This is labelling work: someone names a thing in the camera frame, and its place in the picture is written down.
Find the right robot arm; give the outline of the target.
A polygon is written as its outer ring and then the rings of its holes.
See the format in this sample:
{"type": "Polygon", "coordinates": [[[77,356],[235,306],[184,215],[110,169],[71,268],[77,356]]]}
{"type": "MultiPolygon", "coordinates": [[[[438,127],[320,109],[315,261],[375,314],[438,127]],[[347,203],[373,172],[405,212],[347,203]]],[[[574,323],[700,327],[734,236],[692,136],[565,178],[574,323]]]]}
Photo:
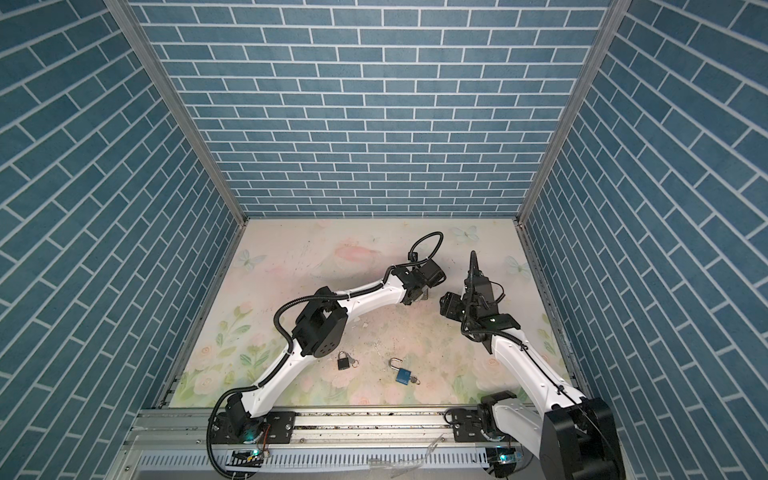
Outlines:
{"type": "Polygon", "coordinates": [[[484,397],[478,405],[484,433],[515,439],[539,459],[547,479],[624,479],[610,407],[558,375],[498,305],[493,282],[479,275],[465,280],[461,295],[448,292],[440,299],[440,314],[459,322],[466,338],[508,369],[533,404],[529,408],[511,393],[484,397]]]}

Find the black padlock with key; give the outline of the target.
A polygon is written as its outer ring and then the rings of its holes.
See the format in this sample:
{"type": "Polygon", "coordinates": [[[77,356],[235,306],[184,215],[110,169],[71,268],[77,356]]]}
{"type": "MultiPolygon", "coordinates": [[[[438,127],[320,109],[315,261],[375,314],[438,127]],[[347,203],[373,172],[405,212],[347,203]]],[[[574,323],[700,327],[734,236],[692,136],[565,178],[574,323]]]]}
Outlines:
{"type": "Polygon", "coordinates": [[[352,368],[357,368],[359,362],[352,358],[351,355],[345,351],[340,351],[337,356],[337,369],[339,371],[345,371],[352,368]]]}

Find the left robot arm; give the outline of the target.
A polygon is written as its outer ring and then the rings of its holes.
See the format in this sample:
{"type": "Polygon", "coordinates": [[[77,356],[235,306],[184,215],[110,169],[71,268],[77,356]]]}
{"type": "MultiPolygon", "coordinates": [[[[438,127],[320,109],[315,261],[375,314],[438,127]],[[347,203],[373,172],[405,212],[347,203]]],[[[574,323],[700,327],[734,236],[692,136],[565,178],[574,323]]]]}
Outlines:
{"type": "Polygon", "coordinates": [[[348,321],[388,305],[410,305],[445,279],[438,264],[425,259],[391,266],[377,282],[336,292],[323,287],[280,307],[273,323],[287,340],[284,352],[251,386],[225,392],[217,404],[225,407],[231,433],[255,442],[278,397],[310,363],[340,345],[348,321]]]}

